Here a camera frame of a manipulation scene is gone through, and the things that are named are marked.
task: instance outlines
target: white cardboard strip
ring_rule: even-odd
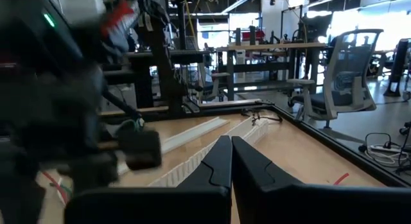
[[[228,131],[224,135],[228,135],[229,137],[232,136],[240,136],[242,137],[245,141],[247,141],[249,144],[253,145],[255,144],[262,136],[267,134],[268,132],[268,121],[266,119],[263,120],[257,120],[256,125],[252,125],[252,118],[248,118],[247,120],[241,122],[239,125],[235,126],[233,129]],[[160,180],[167,180],[167,177],[175,177],[175,175],[178,176],[178,179],[174,179],[174,181],[177,181],[178,183],[173,183],[172,187],[177,187],[184,179],[188,177],[194,170],[201,164],[202,159],[207,155],[207,153],[211,150],[211,148],[215,145],[217,140],[215,140],[213,143],[210,145],[206,146],[196,154],[194,154],[192,157],[190,157],[186,162],[183,162],[182,164],[178,165],[174,169],[172,169],[170,172],[165,174],[163,177],[160,178]],[[149,184],[149,187],[157,187],[158,186],[158,180],[152,182]]]
[[[173,137],[166,139],[161,144],[161,153],[162,154],[168,153],[169,151],[174,150],[175,148],[178,148],[182,145],[185,145],[188,142],[195,140],[201,137],[202,135],[209,133],[215,130],[216,128],[219,128],[227,123],[228,123],[227,120],[216,117],[207,122],[194,126],[193,128],[190,128],[180,134],[174,135]],[[128,171],[130,170],[124,162],[118,164],[118,175],[119,176],[127,173]]]

